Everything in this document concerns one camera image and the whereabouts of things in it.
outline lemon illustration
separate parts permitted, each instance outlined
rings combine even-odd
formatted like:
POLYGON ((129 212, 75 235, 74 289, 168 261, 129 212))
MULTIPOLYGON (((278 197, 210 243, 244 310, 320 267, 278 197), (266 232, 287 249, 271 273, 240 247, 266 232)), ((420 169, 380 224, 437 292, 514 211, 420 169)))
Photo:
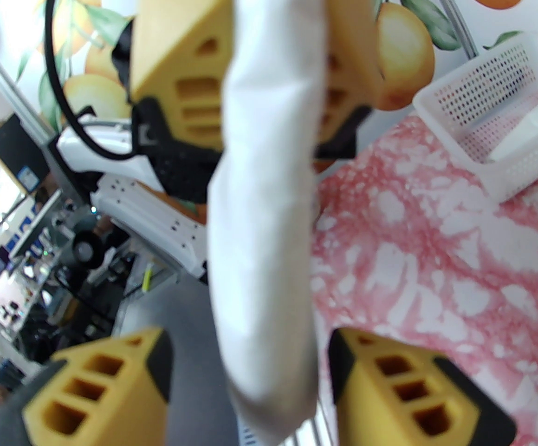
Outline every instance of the lemon illustration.
POLYGON ((85 74, 99 74, 120 84, 118 71, 112 64, 112 50, 114 49, 108 43, 105 43, 99 36, 97 37, 99 46, 92 44, 89 47, 87 58, 85 59, 85 74))
POLYGON ((63 87, 73 112, 92 106, 97 117, 118 119, 130 117, 124 88, 99 74, 80 74, 70 77, 63 87))
MULTIPOLYGON (((39 0, 37 7, 44 2, 46 0, 39 0)), ((93 24, 84 5, 100 7, 101 4, 102 0, 59 0, 52 22, 55 54, 58 54, 67 42, 69 42, 68 53, 65 54, 67 57, 77 53, 87 43, 88 38, 93 33, 93 24)), ((44 53, 43 43, 38 46, 38 51, 44 53)))
POLYGON ((379 67, 385 80, 376 107, 395 111, 411 104, 415 93, 432 81, 432 38, 411 11, 390 2, 382 4, 376 29, 379 67))

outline perforated basket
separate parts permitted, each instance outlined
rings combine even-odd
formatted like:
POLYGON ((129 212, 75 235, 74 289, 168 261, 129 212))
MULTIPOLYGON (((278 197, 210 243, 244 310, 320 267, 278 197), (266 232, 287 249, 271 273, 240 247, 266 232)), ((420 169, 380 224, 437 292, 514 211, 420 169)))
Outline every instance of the perforated basket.
POLYGON ((538 136, 488 162, 500 141, 538 104, 538 34, 522 33, 424 87, 417 113, 498 202, 538 179, 538 136))

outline pink marbled tablecloth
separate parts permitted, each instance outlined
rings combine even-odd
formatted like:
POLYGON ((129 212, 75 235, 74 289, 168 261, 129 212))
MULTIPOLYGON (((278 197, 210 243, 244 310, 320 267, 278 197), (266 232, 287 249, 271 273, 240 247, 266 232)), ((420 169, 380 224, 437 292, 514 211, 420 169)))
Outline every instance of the pink marbled tablecloth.
POLYGON ((409 116, 319 194, 311 286, 322 347, 352 325, 445 351, 516 419, 515 446, 537 446, 538 182, 492 202, 409 116))

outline white cloth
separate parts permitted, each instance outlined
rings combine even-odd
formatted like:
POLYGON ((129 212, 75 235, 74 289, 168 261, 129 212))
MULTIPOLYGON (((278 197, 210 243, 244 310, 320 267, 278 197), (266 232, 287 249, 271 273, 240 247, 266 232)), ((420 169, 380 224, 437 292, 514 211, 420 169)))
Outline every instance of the white cloth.
POLYGON ((233 403, 279 444, 314 415, 311 158, 324 100, 324 0, 234 0, 225 151, 209 185, 209 273, 233 403))

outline black cable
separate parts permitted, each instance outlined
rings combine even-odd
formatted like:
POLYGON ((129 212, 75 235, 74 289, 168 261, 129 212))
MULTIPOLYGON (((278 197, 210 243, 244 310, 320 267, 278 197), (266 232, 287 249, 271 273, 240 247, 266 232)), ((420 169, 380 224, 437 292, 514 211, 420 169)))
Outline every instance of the black cable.
POLYGON ((83 141, 83 143, 88 146, 96 154, 110 160, 122 161, 133 158, 137 155, 137 146, 134 143, 135 138, 133 138, 133 148, 128 153, 116 153, 104 149, 102 146, 97 144, 87 132, 85 132, 84 127, 78 121, 76 115, 74 115, 73 110, 69 106, 69 101, 65 96, 63 87, 61 86, 60 80, 58 79, 58 71, 56 68, 56 62, 54 57, 54 41, 52 36, 52 23, 54 20, 54 3, 55 0, 46 0, 46 9, 44 15, 44 58, 46 59, 46 73, 48 74, 48 80, 50 81, 50 86, 52 87, 52 92, 54 97, 60 106, 63 115, 67 119, 67 123, 73 128, 78 137, 83 141))

